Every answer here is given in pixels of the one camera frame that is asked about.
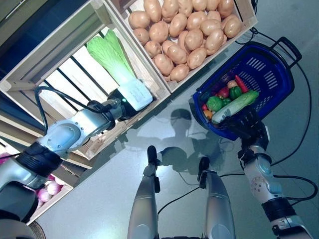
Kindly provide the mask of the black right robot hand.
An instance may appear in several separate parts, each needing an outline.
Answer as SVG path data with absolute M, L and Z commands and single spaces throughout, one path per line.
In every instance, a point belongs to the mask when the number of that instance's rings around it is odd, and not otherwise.
M 247 106 L 240 112 L 225 119 L 228 129 L 241 138 L 244 148 L 259 146 L 264 150 L 269 143 L 266 126 L 254 108 Z

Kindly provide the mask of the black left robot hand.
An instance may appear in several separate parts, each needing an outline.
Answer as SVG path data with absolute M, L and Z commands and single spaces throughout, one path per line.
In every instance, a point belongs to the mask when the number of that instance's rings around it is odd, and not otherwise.
M 153 101 L 153 95 L 142 81 L 135 79 L 113 90 L 108 100 L 118 102 L 117 108 L 121 109 L 122 114 L 116 120 L 124 121 L 146 108 Z

